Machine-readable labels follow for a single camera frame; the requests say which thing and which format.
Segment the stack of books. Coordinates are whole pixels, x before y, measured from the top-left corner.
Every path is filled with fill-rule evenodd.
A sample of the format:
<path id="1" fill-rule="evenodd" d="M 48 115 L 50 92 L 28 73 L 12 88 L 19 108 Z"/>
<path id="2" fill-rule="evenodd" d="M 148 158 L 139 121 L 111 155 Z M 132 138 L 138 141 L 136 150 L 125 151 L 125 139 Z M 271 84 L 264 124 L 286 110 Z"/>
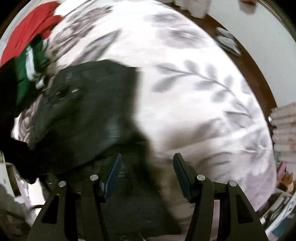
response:
<path id="1" fill-rule="evenodd" d="M 269 122 L 276 160 L 295 164 L 295 102 L 273 108 Z"/>

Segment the black leather jacket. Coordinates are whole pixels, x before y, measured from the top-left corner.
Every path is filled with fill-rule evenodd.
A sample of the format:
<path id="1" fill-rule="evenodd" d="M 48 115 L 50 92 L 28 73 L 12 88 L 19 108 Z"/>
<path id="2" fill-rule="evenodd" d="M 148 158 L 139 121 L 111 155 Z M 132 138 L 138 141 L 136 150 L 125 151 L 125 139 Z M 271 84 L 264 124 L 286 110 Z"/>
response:
<path id="1" fill-rule="evenodd" d="M 51 195 L 60 181 L 98 173 L 121 154 L 115 189 L 101 204 L 109 240 L 180 234 L 147 166 L 147 141 L 132 119 L 137 70 L 110 60 L 62 69 L 43 93 L 29 141 L 21 142 L 11 137 L 18 85 L 14 67 L 10 60 L 1 68 L 1 151 L 20 175 L 31 182 L 40 179 Z M 80 191 L 76 184 L 78 240 L 86 240 Z"/>

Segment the red garment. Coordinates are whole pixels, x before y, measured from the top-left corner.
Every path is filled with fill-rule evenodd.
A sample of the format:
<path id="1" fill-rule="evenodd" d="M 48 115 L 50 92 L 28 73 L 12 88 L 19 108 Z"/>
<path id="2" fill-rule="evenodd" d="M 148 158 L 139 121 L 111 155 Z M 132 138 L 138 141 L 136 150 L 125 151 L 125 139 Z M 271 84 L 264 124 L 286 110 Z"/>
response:
<path id="1" fill-rule="evenodd" d="M 27 44 L 37 35 L 47 39 L 51 30 L 63 20 L 60 15 L 55 15 L 56 8 L 60 5 L 57 1 L 50 1 L 34 8 L 13 30 L 8 43 L 1 56 L 1 65 L 17 57 Z"/>

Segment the green striped jacket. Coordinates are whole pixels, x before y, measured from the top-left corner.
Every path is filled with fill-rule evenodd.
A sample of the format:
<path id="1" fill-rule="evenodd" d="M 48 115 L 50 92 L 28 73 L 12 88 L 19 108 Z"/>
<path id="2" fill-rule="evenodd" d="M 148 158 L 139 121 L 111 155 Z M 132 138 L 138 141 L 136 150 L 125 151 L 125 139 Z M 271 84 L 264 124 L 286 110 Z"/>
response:
<path id="1" fill-rule="evenodd" d="M 45 75 L 51 59 L 47 56 L 48 39 L 34 37 L 16 57 L 18 80 L 16 105 L 24 108 L 38 93 L 38 82 Z"/>

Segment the floral white bed blanket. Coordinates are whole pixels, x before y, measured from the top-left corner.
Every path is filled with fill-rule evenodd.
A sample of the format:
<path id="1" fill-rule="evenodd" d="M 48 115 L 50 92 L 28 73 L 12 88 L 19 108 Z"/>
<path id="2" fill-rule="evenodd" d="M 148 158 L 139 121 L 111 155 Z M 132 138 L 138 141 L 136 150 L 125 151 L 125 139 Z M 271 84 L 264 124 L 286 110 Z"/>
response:
<path id="1" fill-rule="evenodd" d="M 65 1 L 49 35 L 51 64 L 38 93 L 19 110 L 18 140 L 28 142 L 43 93 L 64 68 L 110 60 L 137 70 L 132 119 L 145 137 L 147 166 L 184 240 L 194 205 L 183 196 L 172 159 L 198 174 L 238 183 L 254 210 L 276 185 L 273 146 L 259 103 L 243 75 L 198 25 L 158 1 Z"/>

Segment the brown wooden bed frame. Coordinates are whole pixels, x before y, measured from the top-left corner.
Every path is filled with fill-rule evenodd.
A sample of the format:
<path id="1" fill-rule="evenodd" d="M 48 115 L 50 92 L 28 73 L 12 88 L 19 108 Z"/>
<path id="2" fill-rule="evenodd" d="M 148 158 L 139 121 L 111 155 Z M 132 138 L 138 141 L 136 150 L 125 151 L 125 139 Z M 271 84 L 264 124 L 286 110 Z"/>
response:
<path id="1" fill-rule="evenodd" d="M 175 5 L 174 3 L 167 3 L 167 5 L 178 11 L 182 15 L 188 17 L 190 20 L 200 26 L 205 32 L 207 32 L 212 38 L 215 38 L 216 36 L 217 27 L 223 28 L 223 26 L 219 22 L 217 22 L 209 15 L 206 15 L 204 19 L 197 19 L 192 17 L 188 11 L 181 10 L 180 7 Z M 239 71 L 246 79 L 260 104 L 265 118 L 268 119 L 271 109 L 276 107 L 276 102 L 271 89 L 267 84 L 264 75 L 260 71 L 255 61 L 252 59 L 250 54 L 239 42 L 237 42 L 237 45 L 239 47 L 239 50 L 241 51 L 241 56 L 237 57 L 231 53 L 227 53 L 227 55 L 235 63 Z"/>

